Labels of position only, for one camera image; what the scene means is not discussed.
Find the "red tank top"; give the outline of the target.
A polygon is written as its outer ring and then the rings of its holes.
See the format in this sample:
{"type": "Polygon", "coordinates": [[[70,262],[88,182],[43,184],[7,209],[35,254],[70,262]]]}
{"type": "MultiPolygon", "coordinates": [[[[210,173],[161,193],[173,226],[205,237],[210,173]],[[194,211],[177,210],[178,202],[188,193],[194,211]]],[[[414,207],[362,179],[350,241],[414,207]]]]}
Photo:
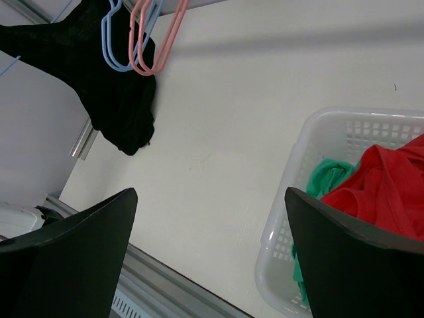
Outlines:
{"type": "Polygon", "coordinates": [[[423,135],[396,150],[373,145],[321,201],[391,233],[423,241],[423,135]]]}

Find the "black tank top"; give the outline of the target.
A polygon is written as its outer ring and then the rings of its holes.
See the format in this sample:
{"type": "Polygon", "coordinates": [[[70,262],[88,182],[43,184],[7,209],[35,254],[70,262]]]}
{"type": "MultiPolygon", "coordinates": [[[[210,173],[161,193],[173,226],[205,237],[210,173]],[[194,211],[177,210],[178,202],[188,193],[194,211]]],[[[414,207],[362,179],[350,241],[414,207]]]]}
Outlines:
{"type": "Polygon", "coordinates": [[[154,76],[135,71],[116,72],[104,60],[101,19],[108,1],[81,1],[56,24],[54,42],[40,58],[38,68],[69,85],[87,111],[93,128],[128,156],[149,144],[154,134],[152,113],[154,76]]]}

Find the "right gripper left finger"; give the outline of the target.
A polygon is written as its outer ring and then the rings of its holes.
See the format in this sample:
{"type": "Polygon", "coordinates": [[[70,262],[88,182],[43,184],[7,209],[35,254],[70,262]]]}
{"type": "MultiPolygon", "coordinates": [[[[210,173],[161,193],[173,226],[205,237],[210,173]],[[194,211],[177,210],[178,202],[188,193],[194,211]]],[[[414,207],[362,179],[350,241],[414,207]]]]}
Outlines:
{"type": "Polygon", "coordinates": [[[2,317],[108,317],[138,196],[127,188],[1,242],[2,317]]]}

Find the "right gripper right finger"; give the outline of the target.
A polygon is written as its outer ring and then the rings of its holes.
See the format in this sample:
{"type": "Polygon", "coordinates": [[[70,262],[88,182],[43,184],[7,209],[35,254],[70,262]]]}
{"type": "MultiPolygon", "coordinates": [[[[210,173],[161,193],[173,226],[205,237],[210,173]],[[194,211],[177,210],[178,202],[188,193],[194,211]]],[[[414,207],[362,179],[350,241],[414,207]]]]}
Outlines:
{"type": "Polygon", "coordinates": [[[295,187],[290,229],[314,317],[422,317],[423,243],[351,217],[295,187]]]}

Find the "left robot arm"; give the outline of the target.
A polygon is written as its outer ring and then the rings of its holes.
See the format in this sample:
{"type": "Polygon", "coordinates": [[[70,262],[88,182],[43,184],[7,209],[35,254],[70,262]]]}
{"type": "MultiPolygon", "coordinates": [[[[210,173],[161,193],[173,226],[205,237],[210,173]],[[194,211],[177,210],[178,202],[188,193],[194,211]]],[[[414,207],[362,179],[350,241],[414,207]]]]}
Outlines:
{"type": "Polygon", "coordinates": [[[42,206],[29,207],[1,202],[1,241],[36,231],[64,217],[42,206]]]}

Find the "pink hanger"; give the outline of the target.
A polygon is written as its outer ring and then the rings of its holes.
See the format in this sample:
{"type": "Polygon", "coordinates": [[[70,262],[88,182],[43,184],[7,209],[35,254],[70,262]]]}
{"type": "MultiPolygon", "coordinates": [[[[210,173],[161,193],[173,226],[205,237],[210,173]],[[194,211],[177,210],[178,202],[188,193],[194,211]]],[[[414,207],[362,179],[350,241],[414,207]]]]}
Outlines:
{"type": "Polygon", "coordinates": [[[129,64],[132,66],[133,70],[138,73],[138,71],[141,71],[141,67],[139,64],[140,58],[143,58],[143,52],[142,49],[142,43],[143,43],[143,36],[148,32],[148,27],[144,26],[144,22],[146,20],[146,14],[148,7],[150,4],[154,4],[155,1],[137,1],[134,8],[132,9],[130,13],[130,31],[129,31],[129,48],[128,48],[128,56],[129,56],[129,64]],[[135,36],[136,31],[136,16],[139,13],[139,29],[138,29],[138,35],[135,36]]]}
{"type": "Polygon", "coordinates": [[[140,58],[139,64],[141,67],[141,71],[138,73],[142,76],[150,76],[159,74],[166,65],[168,56],[172,49],[173,43],[176,39],[178,31],[180,29],[181,23],[184,19],[184,15],[186,9],[189,5],[189,0],[179,1],[176,10],[174,12],[174,16],[171,20],[171,23],[167,29],[165,37],[162,41],[159,52],[157,53],[154,63],[151,68],[149,68],[145,63],[143,58],[140,58]]]}

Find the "green tank top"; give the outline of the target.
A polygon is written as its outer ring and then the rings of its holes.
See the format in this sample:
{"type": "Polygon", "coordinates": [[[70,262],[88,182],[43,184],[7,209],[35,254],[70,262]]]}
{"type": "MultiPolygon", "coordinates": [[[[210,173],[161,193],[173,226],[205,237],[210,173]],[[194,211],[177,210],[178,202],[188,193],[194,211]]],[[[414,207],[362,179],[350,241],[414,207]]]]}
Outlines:
{"type": "MultiPolygon", "coordinates": [[[[312,171],[307,183],[306,193],[315,199],[321,199],[351,177],[351,175],[357,171],[359,165],[359,162],[353,166],[345,161],[338,161],[330,158],[324,159],[312,171]]],[[[295,262],[293,280],[299,287],[302,302],[309,305],[295,244],[292,244],[291,256],[295,262]]]]}

